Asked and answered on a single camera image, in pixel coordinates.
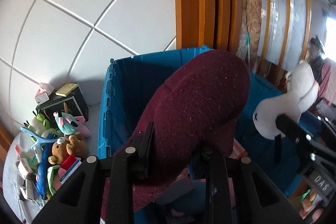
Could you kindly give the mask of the person's right hand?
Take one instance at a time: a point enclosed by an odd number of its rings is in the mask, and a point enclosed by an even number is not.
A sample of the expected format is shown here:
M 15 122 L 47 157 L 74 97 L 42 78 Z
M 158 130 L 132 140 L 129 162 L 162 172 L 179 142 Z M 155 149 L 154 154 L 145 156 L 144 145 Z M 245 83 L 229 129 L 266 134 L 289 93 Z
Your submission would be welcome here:
M 305 199 L 302 202 L 302 208 L 299 210 L 299 215 L 301 216 L 302 219 L 305 219 L 307 215 L 313 211 L 315 208 L 314 202 L 319 197 L 317 192 L 315 190 L 311 190 L 306 196 Z M 312 220 L 315 222 L 319 217 L 323 214 L 324 208 L 321 207 L 317 209 L 313 215 L 312 215 Z

